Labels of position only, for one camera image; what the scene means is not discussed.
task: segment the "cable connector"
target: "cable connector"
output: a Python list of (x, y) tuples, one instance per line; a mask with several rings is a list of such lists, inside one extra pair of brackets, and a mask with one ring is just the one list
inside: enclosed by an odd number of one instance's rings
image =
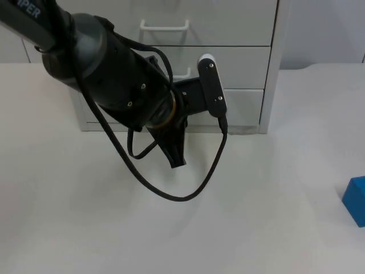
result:
[(221, 129), (222, 133), (227, 134), (228, 133), (227, 117), (223, 116), (218, 118), (218, 122), (219, 122), (219, 128)]

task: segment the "blue block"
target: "blue block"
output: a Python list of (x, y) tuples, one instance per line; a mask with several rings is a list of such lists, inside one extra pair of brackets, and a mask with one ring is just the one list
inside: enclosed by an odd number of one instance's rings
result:
[(342, 198), (359, 227), (365, 227), (365, 176), (352, 178)]

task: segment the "white tabletop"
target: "white tabletop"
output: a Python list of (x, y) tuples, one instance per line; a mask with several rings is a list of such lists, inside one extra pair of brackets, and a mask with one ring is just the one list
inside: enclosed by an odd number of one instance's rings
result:
[[(155, 196), (104, 133), (81, 132), (67, 87), (42, 66), (0, 65), (0, 83), (0, 273), (363, 272), (365, 229), (340, 198), (365, 175), (364, 65), (280, 72), (270, 133), (229, 136), (189, 203)], [(137, 166), (186, 195), (220, 140), (188, 135), (177, 170), (159, 150)]]

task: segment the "white drawer handle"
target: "white drawer handle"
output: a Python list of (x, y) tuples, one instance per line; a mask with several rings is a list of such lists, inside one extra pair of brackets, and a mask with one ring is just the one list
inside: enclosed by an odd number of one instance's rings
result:
[(192, 69), (188, 67), (188, 71), (186, 72), (185, 75), (174, 75), (173, 78), (175, 80), (184, 80), (190, 78), (190, 76), (192, 76)]
[(143, 31), (187, 31), (189, 29), (189, 20), (185, 21), (183, 27), (148, 27), (145, 19), (142, 19), (140, 28)]

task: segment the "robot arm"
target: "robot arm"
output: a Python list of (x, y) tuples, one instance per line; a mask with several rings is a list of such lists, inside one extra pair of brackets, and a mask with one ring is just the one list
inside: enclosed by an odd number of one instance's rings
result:
[[(211, 55), (204, 55), (199, 60), (199, 78), (173, 84), (171, 66), (160, 50), (115, 33), (114, 25), (105, 18), (71, 15), (59, 8), (54, 0), (0, 0), (0, 22), (39, 49), (44, 67), (52, 77), (82, 92), (128, 168), (141, 183), (154, 193), (178, 202), (192, 199), (202, 191), (219, 161), (227, 135), (225, 98), (217, 64)], [(158, 53), (169, 79), (154, 56), (143, 58), (131, 49)], [(186, 198), (177, 198), (151, 186), (124, 157), (123, 148), (95, 103), (127, 126), (131, 133), (146, 127), (172, 168), (185, 165), (187, 117), (209, 111), (219, 120), (224, 139), (201, 187)]]

